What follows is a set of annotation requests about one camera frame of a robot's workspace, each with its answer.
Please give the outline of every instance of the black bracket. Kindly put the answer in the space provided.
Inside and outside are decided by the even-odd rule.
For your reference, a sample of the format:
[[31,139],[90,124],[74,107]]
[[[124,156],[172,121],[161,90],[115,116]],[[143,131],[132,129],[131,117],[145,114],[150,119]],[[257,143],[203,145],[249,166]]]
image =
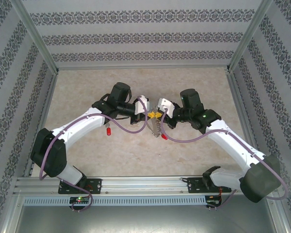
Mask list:
[[230,193],[232,189],[227,187],[211,186],[209,189],[204,185],[202,177],[182,178],[182,181],[187,183],[189,193]]
[[[85,190],[89,191],[91,194],[100,194],[102,186],[102,179],[86,179],[84,188]],[[71,187],[70,185],[60,181],[59,188],[58,188],[59,194],[86,194],[83,191],[80,191],[79,189],[76,189],[74,187]]]

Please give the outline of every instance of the enclosure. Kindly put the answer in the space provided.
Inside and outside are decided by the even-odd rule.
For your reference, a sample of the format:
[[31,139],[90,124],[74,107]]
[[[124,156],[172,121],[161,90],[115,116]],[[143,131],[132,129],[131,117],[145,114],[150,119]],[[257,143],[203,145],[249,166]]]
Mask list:
[[[180,144],[111,123],[111,136],[100,127],[67,153],[103,180],[93,207],[73,213],[58,179],[37,178],[35,138],[117,82],[152,107],[160,98],[181,104],[180,92],[194,88],[237,135],[279,159],[288,197],[251,203],[237,192],[209,211],[181,179],[212,166],[240,170],[228,153],[208,138]],[[201,135],[189,123],[165,130]],[[291,232],[291,0],[0,0],[0,232],[45,230]]]

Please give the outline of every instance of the marble floor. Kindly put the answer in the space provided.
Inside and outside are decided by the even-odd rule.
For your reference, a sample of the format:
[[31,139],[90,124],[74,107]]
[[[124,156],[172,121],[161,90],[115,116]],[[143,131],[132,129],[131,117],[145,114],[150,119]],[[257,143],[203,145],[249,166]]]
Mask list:
[[[199,92],[205,108],[215,110],[243,138],[243,133],[223,68],[105,69],[60,71],[45,127],[58,128],[83,114],[92,103],[110,93],[113,85],[131,86],[132,100],[145,95],[157,104],[164,97],[181,105],[179,93],[188,88]],[[120,124],[138,130],[142,123]],[[167,133],[177,139],[200,135],[189,123],[178,123]],[[219,165],[239,169],[235,161],[208,138],[193,143],[175,143],[155,138],[145,128],[129,134],[111,123],[112,135],[100,127],[76,142],[67,152],[70,164],[87,176],[167,176],[201,175]],[[32,176],[38,176],[35,165]]]

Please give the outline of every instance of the floor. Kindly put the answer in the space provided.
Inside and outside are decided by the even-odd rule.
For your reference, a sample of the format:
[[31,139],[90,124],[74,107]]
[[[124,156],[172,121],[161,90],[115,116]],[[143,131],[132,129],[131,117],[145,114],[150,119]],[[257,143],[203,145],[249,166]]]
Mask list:
[[[153,104],[164,97],[181,104],[179,93],[188,88],[199,92],[205,108],[215,110],[243,138],[243,133],[223,68],[105,69],[60,71],[45,127],[62,126],[83,114],[91,104],[109,93],[116,82],[131,86],[132,100],[145,95]],[[120,123],[138,130],[142,123]],[[200,135],[189,123],[178,123],[166,132],[177,139]],[[216,143],[204,138],[180,144],[155,138],[145,128],[129,134],[111,123],[112,135],[100,127],[76,142],[67,153],[70,164],[87,176],[167,176],[201,175],[214,165],[239,169]],[[35,165],[32,176],[38,176]]]

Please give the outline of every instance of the pink cable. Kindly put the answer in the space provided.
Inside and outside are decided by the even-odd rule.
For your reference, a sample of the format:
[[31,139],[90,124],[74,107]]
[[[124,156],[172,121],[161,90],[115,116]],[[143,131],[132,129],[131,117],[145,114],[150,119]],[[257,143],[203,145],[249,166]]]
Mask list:
[[208,131],[207,133],[205,133],[205,134],[203,134],[203,135],[201,135],[201,136],[199,136],[197,138],[193,138],[193,139],[190,139],[190,140],[178,140],[178,139],[174,139],[174,138],[170,137],[166,133],[166,131],[164,130],[163,122],[164,122],[164,118],[165,118],[166,114],[167,114],[167,109],[165,109],[165,112],[164,112],[164,114],[163,114],[163,116],[161,118],[161,131],[163,132],[163,134],[169,140],[171,140],[173,142],[179,142],[179,143],[189,143],[189,142],[195,142],[195,141],[197,141],[199,139],[202,139],[202,138],[208,136],[211,133],[217,133],[217,132],[226,133],[226,134],[230,135],[232,138],[234,138],[235,141],[237,141],[243,148],[245,148],[254,158],[256,158],[259,162],[261,162],[280,181],[280,183],[282,184],[283,188],[285,189],[285,194],[282,197],[273,198],[273,197],[267,196],[266,198],[267,199],[270,199],[270,200],[283,200],[283,199],[285,199],[288,196],[289,189],[288,189],[287,184],[284,182],[284,180],[270,166],[268,166],[263,160],[261,160],[258,156],[256,156],[256,154],[249,147],[247,147],[236,135],[234,135],[233,133],[231,133],[228,130],[211,130],[211,131]]
[[[45,152],[45,155],[44,155],[44,158],[43,158],[43,161],[42,161],[42,164],[41,164],[41,169],[40,169],[40,173],[39,173],[39,179],[40,180],[43,180],[47,174],[43,175],[43,171],[44,171],[44,167],[45,167],[45,163],[47,161],[47,158],[49,156],[49,152],[50,152],[50,149],[52,148],[52,146],[54,145],[55,141],[62,135],[64,134],[64,131],[68,130],[70,127],[72,127],[73,125],[75,125],[76,123],[78,123],[79,121],[81,120],[84,120],[84,119],[87,119],[89,117],[95,117],[95,116],[101,116],[101,117],[105,117],[107,119],[109,119],[110,121],[112,121],[115,125],[117,125],[119,128],[121,128],[122,130],[124,130],[125,132],[128,132],[128,133],[140,133],[145,127],[146,127],[146,122],[147,122],[147,110],[146,110],[146,105],[142,102],[142,100],[140,99],[140,96],[137,97],[137,99],[140,101],[140,103],[142,104],[142,107],[145,111],[145,123],[143,124],[143,126],[141,127],[141,129],[137,130],[137,131],[130,131],[130,130],[127,130],[125,129],[123,126],[121,126],[119,123],[116,122],[116,120],[112,119],[111,117],[105,115],[105,114],[101,114],[101,113],[93,113],[93,114],[89,114],[89,115],[86,115],[86,116],[82,116],[78,119],[76,119],[75,121],[71,122],[69,125],[67,125],[63,130],[61,130],[54,138],[53,140],[50,142],[48,148],[47,148],[47,151]],[[74,187],[74,188],[77,188],[85,193],[88,193],[90,198],[91,198],[91,202],[89,205],[87,205],[86,207],[84,207],[83,209],[81,210],[78,210],[78,212],[81,212],[83,210],[86,210],[88,209],[92,203],[93,203],[93,196],[90,192],[88,192],[87,190],[83,189],[83,188],[80,188],[80,187],[77,187],[76,185],[73,185],[71,184],[70,182],[68,181],[65,181],[65,180],[62,180],[63,182],[65,182],[66,184]]]

